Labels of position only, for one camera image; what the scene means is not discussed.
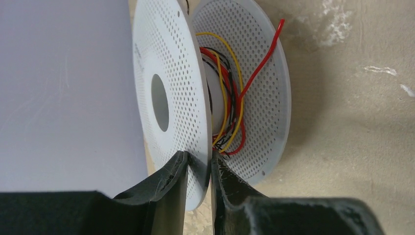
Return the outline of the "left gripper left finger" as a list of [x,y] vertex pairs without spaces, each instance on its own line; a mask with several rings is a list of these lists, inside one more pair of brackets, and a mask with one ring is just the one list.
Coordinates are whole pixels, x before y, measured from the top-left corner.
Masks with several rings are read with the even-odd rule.
[[3,235],[181,235],[189,153],[118,194],[98,191],[0,195]]

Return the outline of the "white perforated cable spool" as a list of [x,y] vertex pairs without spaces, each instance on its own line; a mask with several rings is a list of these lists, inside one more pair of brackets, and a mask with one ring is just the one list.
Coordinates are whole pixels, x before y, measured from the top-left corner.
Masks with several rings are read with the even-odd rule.
[[146,145],[156,169],[190,153],[186,210],[205,197],[213,151],[250,185],[281,159],[291,119],[279,36],[253,0],[139,0],[134,74]]

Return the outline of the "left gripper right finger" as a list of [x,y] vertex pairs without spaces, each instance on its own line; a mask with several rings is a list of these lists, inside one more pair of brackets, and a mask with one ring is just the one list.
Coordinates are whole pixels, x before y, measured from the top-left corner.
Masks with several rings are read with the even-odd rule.
[[237,175],[216,150],[211,159],[211,192],[215,235],[384,234],[363,201],[265,196]]

